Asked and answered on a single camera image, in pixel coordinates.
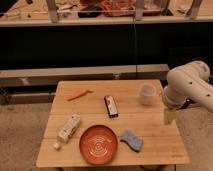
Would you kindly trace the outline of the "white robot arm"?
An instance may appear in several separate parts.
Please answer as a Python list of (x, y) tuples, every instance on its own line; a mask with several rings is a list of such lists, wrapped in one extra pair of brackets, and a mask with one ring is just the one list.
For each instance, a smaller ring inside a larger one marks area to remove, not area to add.
[(170, 125), (187, 99), (200, 104), (213, 113), (213, 85), (209, 84), (210, 69), (203, 61), (192, 61), (171, 69), (163, 88), (164, 124)]

